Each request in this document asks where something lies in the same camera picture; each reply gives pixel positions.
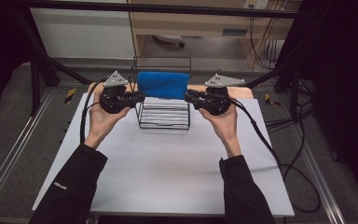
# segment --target person's right hand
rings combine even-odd
[[[211,122],[214,132],[222,140],[226,147],[228,157],[241,154],[240,143],[237,137],[237,110],[236,106],[231,104],[226,113],[214,116],[207,110],[200,108],[201,115]]]

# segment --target person's left hand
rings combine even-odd
[[[101,91],[94,92],[94,104],[100,101],[101,93]],[[129,111],[130,108],[126,107],[118,114],[109,114],[101,108],[100,104],[93,105],[89,110],[89,135],[84,144],[96,149],[116,123],[126,117]]]

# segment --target wall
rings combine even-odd
[[[89,1],[126,3],[126,0]],[[32,13],[51,57],[132,59],[134,56],[128,12],[33,8]]]

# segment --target floor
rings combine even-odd
[[[190,57],[194,69],[194,76],[190,82],[201,84],[214,73],[225,76],[242,77],[251,81],[267,73],[260,69],[254,72],[247,66],[245,57],[241,52],[238,39],[235,38],[207,38],[184,37],[184,48],[168,44],[149,36],[145,41],[144,55],[149,57]],[[101,66],[101,69],[87,69],[84,66],[74,67],[81,75],[91,79],[104,77],[112,71],[111,66]],[[126,75],[131,74],[130,69],[123,69]],[[7,84],[0,99],[0,168],[22,128],[30,118],[31,91],[29,67],[21,66],[14,73]],[[31,207],[37,195],[37,190],[44,181],[49,166],[55,158],[65,130],[69,126],[73,113],[80,99],[80,92],[87,87],[74,84],[71,78],[63,75],[59,88],[53,90],[51,101],[38,121],[32,136],[26,142],[21,154],[14,161],[11,174],[0,190],[0,223],[26,223],[32,214]],[[287,93],[275,93],[272,86],[276,79],[272,78],[261,86],[254,88],[253,93],[259,101],[265,121],[285,119],[288,117],[284,108],[288,100]],[[70,104],[64,104],[68,91],[77,86],[76,94]],[[300,96],[300,103],[305,104],[308,96]],[[339,212],[345,221],[331,221],[322,204],[315,213],[304,213],[295,209],[296,216],[287,218],[289,223],[358,223],[358,184],[345,163],[333,160],[333,150],[328,140],[324,138],[317,115],[304,119],[306,145],[315,157],[324,179],[337,203]],[[282,162],[289,163],[299,148],[298,133],[294,126],[288,126],[277,132],[269,134],[271,143],[276,149]],[[297,161],[296,167],[305,176],[312,178],[308,169],[307,160],[303,157]],[[286,187],[290,199],[301,208],[311,209],[317,204],[315,193],[304,178],[296,172],[289,173]]]

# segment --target blue sponge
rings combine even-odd
[[[138,90],[146,96],[184,100],[190,75],[168,72],[138,73]]]

